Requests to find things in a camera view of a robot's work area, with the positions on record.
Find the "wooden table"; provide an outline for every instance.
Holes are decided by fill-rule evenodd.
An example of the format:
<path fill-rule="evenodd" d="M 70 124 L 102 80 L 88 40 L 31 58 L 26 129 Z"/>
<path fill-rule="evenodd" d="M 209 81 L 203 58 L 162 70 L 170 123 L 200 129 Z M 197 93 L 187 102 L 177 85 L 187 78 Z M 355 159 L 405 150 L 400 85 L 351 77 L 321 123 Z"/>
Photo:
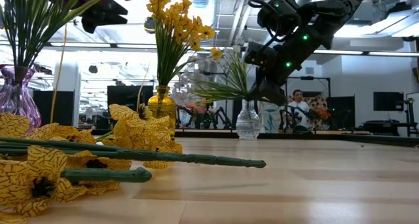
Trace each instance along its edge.
<path fill-rule="evenodd" d="M 417 149 L 346 141 L 178 141 L 186 153 L 265 159 L 268 166 L 173 163 L 154 170 L 148 183 L 55 204 L 28 223 L 419 223 Z"/>

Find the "vase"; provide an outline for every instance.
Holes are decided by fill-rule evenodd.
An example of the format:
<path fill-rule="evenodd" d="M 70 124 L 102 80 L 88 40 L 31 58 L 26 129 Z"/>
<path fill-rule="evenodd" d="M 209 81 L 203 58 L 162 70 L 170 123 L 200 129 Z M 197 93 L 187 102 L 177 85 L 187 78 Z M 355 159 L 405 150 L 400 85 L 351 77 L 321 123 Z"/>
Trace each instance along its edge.
<path fill-rule="evenodd" d="M 261 121 L 255 111 L 253 101 L 243 100 L 242 110 L 237 116 L 236 130 L 241 140 L 256 140 L 260 133 Z"/>
<path fill-rule="evenodd" d="M 170 136 L 175 136 L 176 128 L 176 103 L 169 97 L 170 87 L 156 86 L 157 95 L 150 98 L 148 108 L 153 113 L 153 117 L 160 119 L 169 116 L 170 118 Z"/>
<path fill-rule="evenodd" d="M 29 93 L 27 84 L 35 71 L 27 67 L 4 66 L 0 69 L 5 84 L 0 91 L 0 113 L 12 113 L 29 118 L 29 130 L 41 126 L 41 114 Z"/>

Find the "green flower stem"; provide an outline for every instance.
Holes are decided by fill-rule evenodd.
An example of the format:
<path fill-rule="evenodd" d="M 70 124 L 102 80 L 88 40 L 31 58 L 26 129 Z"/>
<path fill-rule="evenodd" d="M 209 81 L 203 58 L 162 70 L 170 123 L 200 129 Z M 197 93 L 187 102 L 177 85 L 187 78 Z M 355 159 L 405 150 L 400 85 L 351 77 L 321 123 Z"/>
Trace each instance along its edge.
<path fill-rule="evenodd" d="M 100 137 L 98 137 L 98 138 L 96 138 L 96 141 L 97 142 L 101 142 L 104 139 L 106 139 L 106 138 L 108 138 L 109 136 L 112 136 L 112 135 L 113 135 L 113 130 L 110 131 L 110 132 L 108 132 L 108 133 L 106 133 L 106 134 L 104 134 L 104 135 L 102 135 L 102 136 L 100 136 Z"/>
<path fill-rule="evenodd" d="M 143 183 L 151 179 L 151 173 L 144 168 L 135 170 L 112 171 L 108 169 L 66 169 L 61 173 L 64 177 L 72 182 L 77 181 L 119 181 Z"/>
<path fill-rule="evenodd" d="M 75 153 L 80 150 L 89 150 L 93 155 L 99 157 L 109 157 L 112 159 L 126 159 L 126 160 L 138 160 L 138 161 L 168 161 L 168 162 L 193 162 L 199 164 L 208 165 L 222 165 L 222 166 L 243 166 L 243 167 L 255 167 L 264 168 L 266 163 L 263 160 L 246 160 L 236 159 L 230 157 L 216 157 L 212 155 L 186 155 L 177 153 L 162 153 L 156 151 L 136 151 L 133 149 L 123 149 L 120 147 L 111 147 L 105 145 L 91 145 L 64 141 L 32 141 L 32 140 L 20 140 L 11 138 L 0 138 L 0 141 L 9 141 L 11 143 L 26 143 L 29 145 L 47 145 L 48 147 L 54 147 L 61 149 L 64 153 Z"/>

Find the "purple glass vase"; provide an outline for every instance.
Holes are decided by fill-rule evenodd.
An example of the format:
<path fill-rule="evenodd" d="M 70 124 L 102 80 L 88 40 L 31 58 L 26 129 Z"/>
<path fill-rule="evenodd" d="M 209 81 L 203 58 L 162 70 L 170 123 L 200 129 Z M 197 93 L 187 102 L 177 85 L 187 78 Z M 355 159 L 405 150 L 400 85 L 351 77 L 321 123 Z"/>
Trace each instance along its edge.
<path fill-rule="evenodd" d="M 35 71 L 33 69 L 17 67 L 20 73 L 24 73 L 21 79 L 16 80 L 14 66 L 2 66 L 1 74 L 5 78 L 5 84 L 0 91 L 0 113 L 12 113 L 26 116 L 31 122 L 28 132 L 41 126 L 41 114 L 27 88 Z"/>

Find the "ceiling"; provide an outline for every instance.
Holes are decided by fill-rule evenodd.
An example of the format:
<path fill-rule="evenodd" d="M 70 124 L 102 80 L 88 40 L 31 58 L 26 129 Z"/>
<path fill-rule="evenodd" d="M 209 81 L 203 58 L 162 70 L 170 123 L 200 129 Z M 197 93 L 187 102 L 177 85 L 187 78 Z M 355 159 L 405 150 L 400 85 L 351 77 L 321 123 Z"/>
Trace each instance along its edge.
<path fill-rule="evenodd" d="M 116 43 L 116 44 L 135 44 L 153 45 L 155 44 L 154 35 L 145 32 L 143 23 L 151 13 L 146 9 L 148 0 L 115 0 L 128 10 L 125 18 L 128 20 L 124 25 L 102 26 L 96 29 L 94 34 L 85 32 L 80 25 L 80 18 L 76 22 L 67 25 L 68 43 Z M 378 23 L 384 18 L 385 12 L 392 5 L 400 0 L 366 0 L 354 15 L 355 19 L 368 20 L 372 24 Z M 247 0 L 208 0 L 208 5 L 200 7 L 194 5 L 190 14 L 203 18 L 205 25 L 213 26 L 216 36 L 213 40 L 204 43 L 208 46 L 229 47 L 238 38 L 243 38 L 246 42 L 256 41 L 265 43 L 267 32 L 257 24 L 258 9 L 253 9 L 247 5 Z M 387 35 L 382 37 L 376 35 L 374 40 L 371 38 L 356 39 L 348 34 L 355 31 L 350 29 L 352 26 L 340 30 L 333 41 L 333 48 L 339 50 L 397 50 L 400 48 L 400 38 Z M 50 40 L 51 43 L 62 43 L 64 38 L 64 28 L 57 32 Z M 0 41 L 6 40 L 3 33 Z M 61 47 L 46 48 L 38 57 L 37 63 L 48 67 L 54 72 L 56 61 L 60 58 Z M 115 84 L 115 79 L 131 79 L 130 84 L 141 84 L 142 79 L 148 70 L 147 80 L 153 79 L 156 73 L 156 54 L 152 52 L 140 52 L 140 50 L 125 51 L 112 48 L 83 48 L 82 51 L 66 52 L 66 58 L 78 58 L 82 69 L 82 102 L 90 105 L 100 105 L 106 108 L 106 86 Z M 0 46 L 0 61 L 10 62 L 11 53 L 8 47 Z M 311 60 L 322 62 L 319 55 L 311 56 Z M 91 74 L 89 66 L 98 66 L 98 73 Z M 34 80 L 33 88 L 52 89 L 52 76 L 38 73 L 44 79 Z"/>

